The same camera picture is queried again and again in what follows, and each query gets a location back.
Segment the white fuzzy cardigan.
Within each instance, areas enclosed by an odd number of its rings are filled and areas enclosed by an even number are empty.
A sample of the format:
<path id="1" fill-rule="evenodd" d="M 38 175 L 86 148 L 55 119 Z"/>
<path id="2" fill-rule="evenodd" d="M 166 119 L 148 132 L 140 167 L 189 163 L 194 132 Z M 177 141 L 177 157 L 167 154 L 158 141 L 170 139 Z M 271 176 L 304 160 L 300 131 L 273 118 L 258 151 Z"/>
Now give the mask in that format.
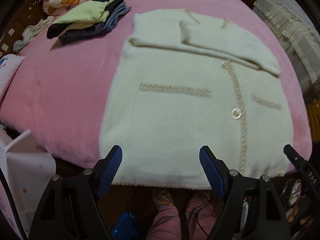
<path id="1" fill-rule="evenodd" d="M 244 176 L 283 174 L 293 124 L 277 59 L 227 18 L 185 9 L 135 14 L 101 124 L 123 150 L 114 184 L 207 189 L 199 151 Z"/>

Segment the wooden drawer cabinet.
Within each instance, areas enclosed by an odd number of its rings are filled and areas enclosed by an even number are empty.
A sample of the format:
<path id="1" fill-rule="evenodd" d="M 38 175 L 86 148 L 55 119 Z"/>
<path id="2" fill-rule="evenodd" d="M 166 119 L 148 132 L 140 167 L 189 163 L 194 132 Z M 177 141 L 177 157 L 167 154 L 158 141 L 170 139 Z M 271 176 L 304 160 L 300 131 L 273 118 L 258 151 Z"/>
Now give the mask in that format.
<path id="1" fill-rule="evenodd" d="M 320 102 L 319 100 L 306 106 L 312 142 L 319 142 L 320 137 Z"/>

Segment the pink bed blanket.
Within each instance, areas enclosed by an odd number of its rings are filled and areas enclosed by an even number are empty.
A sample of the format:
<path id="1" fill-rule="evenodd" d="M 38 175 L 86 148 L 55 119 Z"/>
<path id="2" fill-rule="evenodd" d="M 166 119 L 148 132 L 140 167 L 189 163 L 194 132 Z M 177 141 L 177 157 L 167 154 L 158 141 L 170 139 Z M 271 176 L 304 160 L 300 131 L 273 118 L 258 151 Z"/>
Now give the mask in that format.
<path id="1" fill-rule="evenodd" d="M 302 91 L 285 50 L 268 26 L 241 0 L 125 0 L 131 7 L 109 34 L 63 46 L 39 33 L 23 50 L 24 60 L 1 105 L 1 122 L 31 130 L 39 145 L 82 167 L 99 159 L 99 132 L 121 49 L 133 31 L 135 14 L 185 8 L 228 18 L 257 36 L 274 53 L 291 111 L 295 150 L 304 158 L 312 139 Z"/>

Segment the beige ruffled cover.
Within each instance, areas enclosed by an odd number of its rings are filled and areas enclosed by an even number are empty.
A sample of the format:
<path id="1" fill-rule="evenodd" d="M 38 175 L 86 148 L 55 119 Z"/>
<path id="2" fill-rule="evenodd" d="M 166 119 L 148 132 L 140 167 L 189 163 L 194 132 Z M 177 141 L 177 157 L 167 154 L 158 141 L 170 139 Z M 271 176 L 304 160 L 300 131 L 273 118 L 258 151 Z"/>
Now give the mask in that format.
<path id="1" fill-rule="evenodd" d="M 256 0 L 253 11 L 272 30 L 304 94 L 319 95 L 319 33 L 295 0 Z"/>

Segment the white pillow blue print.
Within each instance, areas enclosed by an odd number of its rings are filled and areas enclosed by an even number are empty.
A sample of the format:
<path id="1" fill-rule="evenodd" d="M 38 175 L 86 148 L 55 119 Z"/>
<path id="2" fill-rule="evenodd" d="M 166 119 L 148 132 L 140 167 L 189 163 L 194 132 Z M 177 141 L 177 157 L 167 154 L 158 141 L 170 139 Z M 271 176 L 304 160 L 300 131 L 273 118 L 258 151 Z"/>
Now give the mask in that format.
<path id="1" fill-rule="evenodd" d="M 22 64 L 24 56 L 17 56 L 14 54 L 8 54 L 1 58 L 0 69 L 0 93 L 1 100 L 6 93 L 15 73 Z"/>

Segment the small white cloth heap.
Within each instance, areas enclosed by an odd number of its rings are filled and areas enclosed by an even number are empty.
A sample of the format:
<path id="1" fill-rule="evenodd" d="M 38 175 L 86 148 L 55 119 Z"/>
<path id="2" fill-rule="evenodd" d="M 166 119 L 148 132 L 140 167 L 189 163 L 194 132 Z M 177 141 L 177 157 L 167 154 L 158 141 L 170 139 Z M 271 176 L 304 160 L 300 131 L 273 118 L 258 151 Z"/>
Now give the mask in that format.
<path id="1" fill-rule="evenodd" d="M 38 24 L 30 25 L 25 28 L 22 33 L 22 40 L 17 40 L 13 45 L 13 52 L 20 53 L 31 40 L 36 37 L 43 29 L 52 23 L 54 16 L 48 16 L 46 19 L 41 19 Z"/>

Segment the blue folded jeans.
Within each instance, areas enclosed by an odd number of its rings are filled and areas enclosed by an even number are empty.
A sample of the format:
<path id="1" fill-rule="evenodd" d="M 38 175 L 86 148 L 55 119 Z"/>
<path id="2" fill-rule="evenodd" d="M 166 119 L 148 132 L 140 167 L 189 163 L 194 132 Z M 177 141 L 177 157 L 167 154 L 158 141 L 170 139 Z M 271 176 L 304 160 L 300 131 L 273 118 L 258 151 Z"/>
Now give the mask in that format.
<path id="1" fill-rule="evenodd" d="M 131 7 L 126 5 L 125 0 L 115 0 L 105 10 L 109 12 L 109 15 L 104 22 L 95 23 L 80 30 L 67 30 L 59 37 L 60 42 L 65 45 L 110 33 L 117 26 L 118 21 L 131 10 Z"/>

